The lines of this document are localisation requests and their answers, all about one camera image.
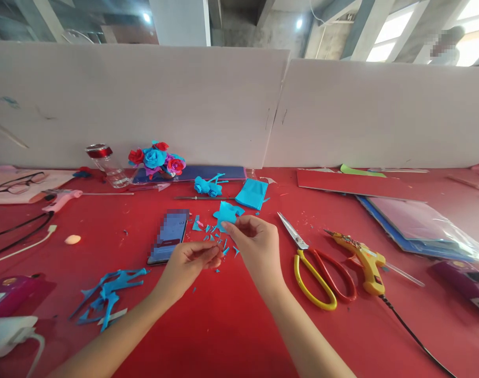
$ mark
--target person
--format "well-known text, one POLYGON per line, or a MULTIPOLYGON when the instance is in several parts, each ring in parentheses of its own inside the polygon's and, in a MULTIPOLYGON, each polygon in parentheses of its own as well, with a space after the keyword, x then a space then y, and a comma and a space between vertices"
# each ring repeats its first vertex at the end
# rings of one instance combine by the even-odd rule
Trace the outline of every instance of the person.
MULTIPOLYGON (((299 376, 355 377, 286 286, 276 226, 251 215, 239 217, 236 224, 224 222, 222 225, 241 251, 299 376)), ((199 273, 203 269, 216 269, 222 257, 216 241, 177 245, 153 291, 48 377, 110 377, 199 273)))
POLYGON ((456 66, 460 60, 460 51, 456 47, 459 41, 465 36, 465 29, 462 26, 455 26, 444 30, 437 43, 430 53, 431 65, 456 66))

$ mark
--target yellow scissors handle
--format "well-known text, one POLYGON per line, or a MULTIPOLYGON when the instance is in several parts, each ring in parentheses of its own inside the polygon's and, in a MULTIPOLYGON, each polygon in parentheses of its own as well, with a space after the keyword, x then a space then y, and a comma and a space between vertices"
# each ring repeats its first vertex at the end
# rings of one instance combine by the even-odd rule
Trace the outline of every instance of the yellow scissors handle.
POLYGON ((306 297, 308 297, 311 302, 313 302, 315 305, 317 305, 321 309, 326 310, 326 311, 334 311, 337 307, 337 299, 335 298, 334 293, 332 292, 331 288, 327 285, 325 280, 322 278, 322 276, 320 276, 320 274, 311 265, 311 263, 304 257, 304 251, 301 250, 301 249, 297 250, 297 255, 295 255, 295 261, 294 261, 294 264, 293 264, 293 268, 294 268, 294 271, 295 271, 295 277, 297 279, 297 283, 299 284, 302 292, 304 294, 306 294, 306 297), (330 297, 330 303, 323 303, 323 302, 319 301, 306 288, 306 286, 302 282, 301 272, 299 270, 299 260, 302 260, 304 265, 310 270, 310 272, 313 274, 313 276, 318 280, 320 285, 323 287, 325 292, 330 297))

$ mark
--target yellow glue gun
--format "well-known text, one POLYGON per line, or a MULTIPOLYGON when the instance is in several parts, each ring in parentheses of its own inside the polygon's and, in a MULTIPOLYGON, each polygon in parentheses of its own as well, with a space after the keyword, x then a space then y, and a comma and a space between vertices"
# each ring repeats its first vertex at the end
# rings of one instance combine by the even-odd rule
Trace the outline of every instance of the yellow glue gun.
POLYGON ((349 236, 329 230, 325 230, 325 232, 331 235, 337 244, 342 245, 353 253, 353 257, 350 257, 353 262, 357 263, 354 257, 358 257, 361 263, 359 265, 361 265, 365 273, 365 291, 374 296, 384 295, 385 286, 382 284, 381 275, 377 268, 386 264, 385 257, 379 253, 372 252, 365 244, 353 240, 349 236))

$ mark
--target glass jar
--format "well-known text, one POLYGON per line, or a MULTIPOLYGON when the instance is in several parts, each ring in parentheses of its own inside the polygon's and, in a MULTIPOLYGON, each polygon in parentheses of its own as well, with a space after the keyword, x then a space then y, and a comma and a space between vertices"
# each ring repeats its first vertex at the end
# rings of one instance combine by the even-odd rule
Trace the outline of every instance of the glass jar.
POLYGON ((112 149, 104 143, 93 144, 86 148, 87 155, 94 164, 107 175, 107 181, 114 188, 122 188, 129 185, 129 177, 124 169, 113 157, 112 149))

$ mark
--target eyeglasses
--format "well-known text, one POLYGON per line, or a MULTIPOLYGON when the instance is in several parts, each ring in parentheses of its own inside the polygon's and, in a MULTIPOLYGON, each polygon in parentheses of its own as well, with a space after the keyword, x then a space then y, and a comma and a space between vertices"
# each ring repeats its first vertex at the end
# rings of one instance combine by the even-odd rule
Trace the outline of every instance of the eyeglasses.
POLYGON ((0 193, 9 192, 11 194, 21 194, 27 192, 31 183, 39 184, 45 180, 46 177, 47 174, 44 172, 36 172, 31 175, 7 181, 6 183, 0 185, 0 193))

